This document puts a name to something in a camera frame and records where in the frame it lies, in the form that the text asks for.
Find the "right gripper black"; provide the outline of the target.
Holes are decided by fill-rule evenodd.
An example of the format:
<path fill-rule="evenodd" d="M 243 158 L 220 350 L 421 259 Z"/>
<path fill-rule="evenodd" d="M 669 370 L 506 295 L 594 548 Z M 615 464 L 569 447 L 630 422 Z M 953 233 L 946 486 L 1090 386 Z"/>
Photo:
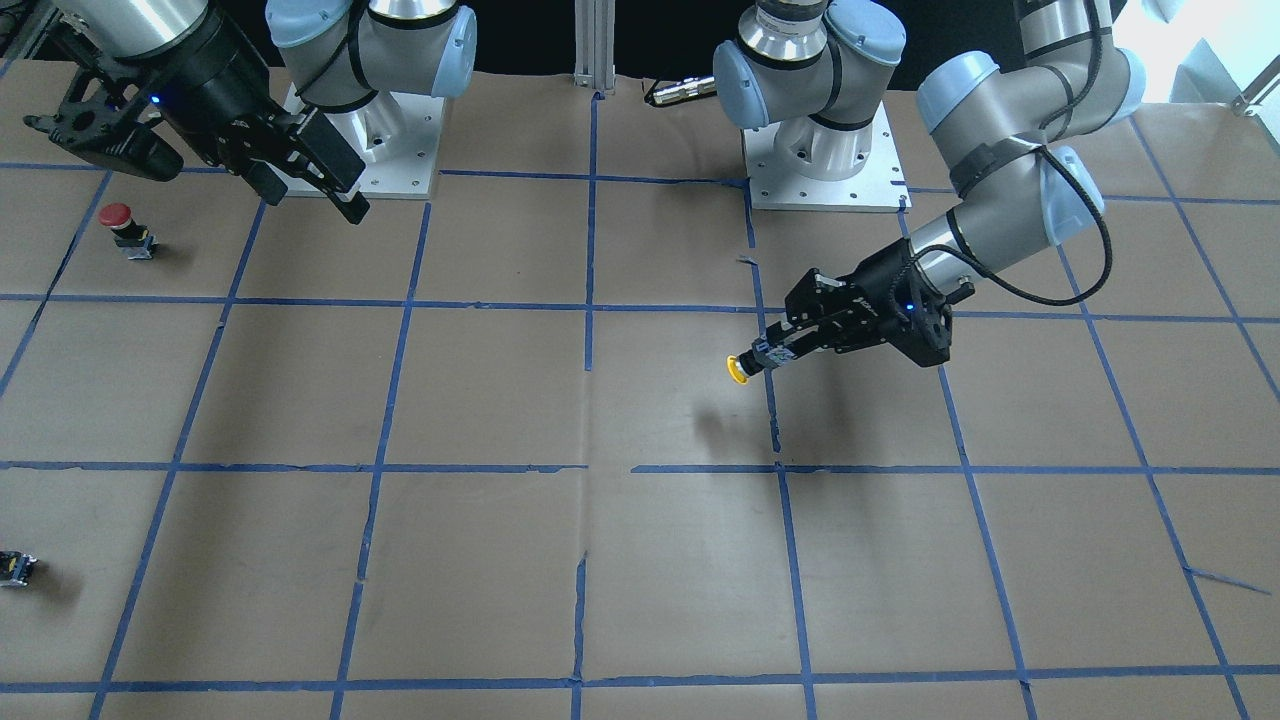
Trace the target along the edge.
<path fill-rule="evenodd" d="M 233 22 L 196 20 L 124 56 L 69 28 L 51 40 L 77 64 L 59 106 L 101 102 L 155 132 L 168 124 L 204 163 L 239 176 L 268 205 L 287 196 L 280 170 L 320 191 L 352 225 L 369 213 L 361 155 L 323 111 L 288 113 L 273 100 L 262 58 Z"/>

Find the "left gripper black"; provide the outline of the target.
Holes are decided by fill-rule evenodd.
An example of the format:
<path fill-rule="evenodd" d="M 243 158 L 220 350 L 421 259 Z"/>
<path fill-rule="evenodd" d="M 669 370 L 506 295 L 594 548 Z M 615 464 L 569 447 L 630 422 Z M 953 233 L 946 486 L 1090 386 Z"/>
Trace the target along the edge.
<path fill-rule="evenodd" d="M 783 320 L 765 329 L 772 369 L 778 370 L 812 354 L 847 354 L 890 345 L 904 305 L 920 300 L 951 306 L 974 295 L 964 279 L 950 293 L 940 292 L 919 268 L 910 243 L 899 240 L 837 278 L 809 270 L 786 293 Z"/>

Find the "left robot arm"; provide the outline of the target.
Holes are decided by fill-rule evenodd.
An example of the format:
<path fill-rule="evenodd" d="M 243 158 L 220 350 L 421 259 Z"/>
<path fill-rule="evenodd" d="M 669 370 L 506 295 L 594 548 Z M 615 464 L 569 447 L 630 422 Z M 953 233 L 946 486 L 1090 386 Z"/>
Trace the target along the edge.
<path fill-rule="evenodd" d="M 745 383 L 818 350 L 891 345 L 919 366 L 950 359 L 954 306 L 978 279 L 1105 223 L 1105 201 L 1066 138 L 1130 117 L 1146 91 L 1142 60 L 1114 42 L 1106 1 L 1016 1 L 1024 65 L 983 51 L 933 69 L 916 106 L 957 204 L 841 277 L 810 269 L 785 316 L 727 360 Z M 902 60 L 901 20 L 873 1 L 758 1 L 717 47 L 713 78 L 745 131 L 774 127 L 774 155 L 800 176 L 854 177 Z"/>

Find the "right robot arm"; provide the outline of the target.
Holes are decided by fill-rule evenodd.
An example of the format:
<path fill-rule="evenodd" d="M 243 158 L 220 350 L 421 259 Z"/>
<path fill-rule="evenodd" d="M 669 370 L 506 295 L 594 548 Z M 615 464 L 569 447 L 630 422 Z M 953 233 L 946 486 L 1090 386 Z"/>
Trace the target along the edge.
<path fill-rule="evenodd" d="M 173 181 L 168 124 L 210 167 L 278 205 L 308 184 L 352 224 L 360 178 L 392 143 L 394 96 L 458 97 L 477 54 L 477 17 L 457 1 L 270 1 L 270 38 L 300 106 L 270 94 L 265 59 L 211 1 L 59 1 L 51 41 L 76 73 L 55 111 L 24 123 L 91 165 Z"/>

